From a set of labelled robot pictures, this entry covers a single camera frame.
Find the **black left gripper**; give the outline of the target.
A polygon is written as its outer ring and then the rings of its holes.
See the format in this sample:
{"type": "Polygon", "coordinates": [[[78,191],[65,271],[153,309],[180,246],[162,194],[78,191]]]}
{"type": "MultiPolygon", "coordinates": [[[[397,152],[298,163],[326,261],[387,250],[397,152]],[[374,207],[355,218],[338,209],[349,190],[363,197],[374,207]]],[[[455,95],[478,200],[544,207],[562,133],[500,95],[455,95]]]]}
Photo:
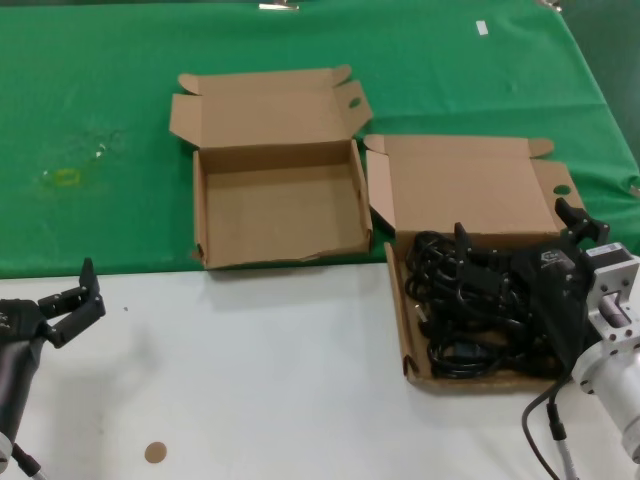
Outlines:
{"type": "Polygon", "coordinates": [[[0,301],[1,345],[46,339],[62,348],[105,316],[93,261],[85,258],[79,286],[38,301],[0,301]]]}

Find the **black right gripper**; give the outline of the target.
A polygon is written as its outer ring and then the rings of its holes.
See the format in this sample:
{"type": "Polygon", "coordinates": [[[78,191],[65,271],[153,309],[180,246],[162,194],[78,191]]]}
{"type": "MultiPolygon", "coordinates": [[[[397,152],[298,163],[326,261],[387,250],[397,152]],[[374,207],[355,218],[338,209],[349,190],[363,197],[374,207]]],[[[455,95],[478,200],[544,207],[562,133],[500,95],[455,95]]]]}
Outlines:
{"type": "Polygon", "coordinates": [[[609,225],[564,198],[556,199],[556,214],[567,239],[520,249],[517,235],[469,233],[455,223],[456,278],[487,295],[508,295],[524,285],[534,323],[562,365],[572,368],[590,331],[586,308],[590,274],[577,245],[585,239],[598,246],[607,244],[609,225]]]}

